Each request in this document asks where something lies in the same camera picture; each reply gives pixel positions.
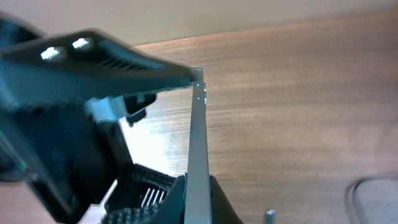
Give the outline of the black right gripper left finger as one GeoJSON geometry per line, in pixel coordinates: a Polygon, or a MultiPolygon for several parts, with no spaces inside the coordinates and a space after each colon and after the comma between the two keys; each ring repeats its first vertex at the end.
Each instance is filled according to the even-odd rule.
{"type": "Polygon", "coordinates": [[[185,176],[178,176],[149,224],[181,224],[185,213],[185,176]]]}

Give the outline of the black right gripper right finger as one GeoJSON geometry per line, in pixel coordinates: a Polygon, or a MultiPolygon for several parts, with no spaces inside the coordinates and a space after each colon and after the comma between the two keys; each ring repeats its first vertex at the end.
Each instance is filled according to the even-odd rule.
{"type": "Polygon", "coordinates": [[[217,179],[210,176],[212,224],[243,224],[217,179]]]}

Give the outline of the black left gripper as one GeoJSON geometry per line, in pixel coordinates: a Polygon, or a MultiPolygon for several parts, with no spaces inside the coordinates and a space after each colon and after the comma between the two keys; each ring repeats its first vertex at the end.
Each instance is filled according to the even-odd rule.
{"type": "Polygon", "coordinates": [[[133,166],[120,124],[146,116],[155,95],[1,111],[1,180],[24,181],[58,223],[78,223],[105,205],[133,166]]]}

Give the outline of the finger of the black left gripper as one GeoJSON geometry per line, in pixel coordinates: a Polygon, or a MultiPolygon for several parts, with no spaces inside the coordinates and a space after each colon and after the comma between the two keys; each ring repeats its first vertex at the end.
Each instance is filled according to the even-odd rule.
{"type": "Polygon", "coordinates": [[[117,179],[101,223],[146,223],[158,212],[176,178],[134,164],[117,179]]]}
{"type": "Polygon", "coordinates": [[[98,29],[1,50],[1,102],[53,103],[189,86],[193,69],[154,57],[98,29]]]}

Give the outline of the smartphone with cyan screen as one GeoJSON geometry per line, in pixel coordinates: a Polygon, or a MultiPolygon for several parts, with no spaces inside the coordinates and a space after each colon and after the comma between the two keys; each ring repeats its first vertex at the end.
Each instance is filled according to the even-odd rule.
{"type": "Polygon", "coordinates": [[[194,69],[194,75],[184,222],[210,224],[212,214],[206,135],[206,85],[201,68],[194,69]]]}

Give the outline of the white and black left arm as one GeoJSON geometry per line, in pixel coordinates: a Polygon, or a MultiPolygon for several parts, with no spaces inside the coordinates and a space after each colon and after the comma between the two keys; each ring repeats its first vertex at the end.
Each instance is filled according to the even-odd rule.
{"type": "Polygon", "coordinates": [[[194,81],[192,68],[102,30],[46,36],[2,14],[1,180],[26,182],[56,222],[78,223],[130,163],[119,120],[138,122],[159,92],[194,81]]]}

